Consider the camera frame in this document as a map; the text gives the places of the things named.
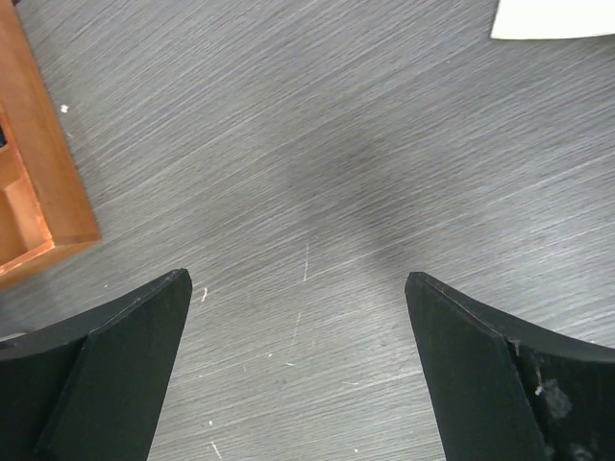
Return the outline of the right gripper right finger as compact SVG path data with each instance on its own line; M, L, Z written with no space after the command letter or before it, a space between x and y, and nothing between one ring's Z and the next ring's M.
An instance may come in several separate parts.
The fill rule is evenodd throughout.
M480 303L426 274L405 287L449 460L611 460L614 351Z

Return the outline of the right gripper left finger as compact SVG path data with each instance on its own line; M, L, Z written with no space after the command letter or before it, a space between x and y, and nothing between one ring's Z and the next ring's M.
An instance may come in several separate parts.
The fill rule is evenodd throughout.
M147 459L191 295L173 270L2 341L2 459Z

